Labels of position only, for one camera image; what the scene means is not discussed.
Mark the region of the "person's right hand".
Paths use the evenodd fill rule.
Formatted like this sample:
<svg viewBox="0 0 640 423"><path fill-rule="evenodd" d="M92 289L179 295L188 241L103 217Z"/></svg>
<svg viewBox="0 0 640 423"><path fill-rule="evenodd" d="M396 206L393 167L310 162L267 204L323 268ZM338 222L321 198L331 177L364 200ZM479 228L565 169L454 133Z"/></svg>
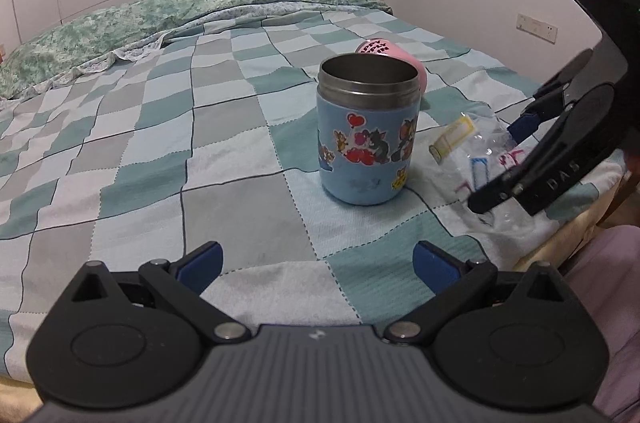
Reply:
<svg viewBox="0 0 640 423"><path fill-rule="evenodd" d="M640 173L640 154L633 154L631 151L624 153L625 165L628 172L631 174Z"/></svg>

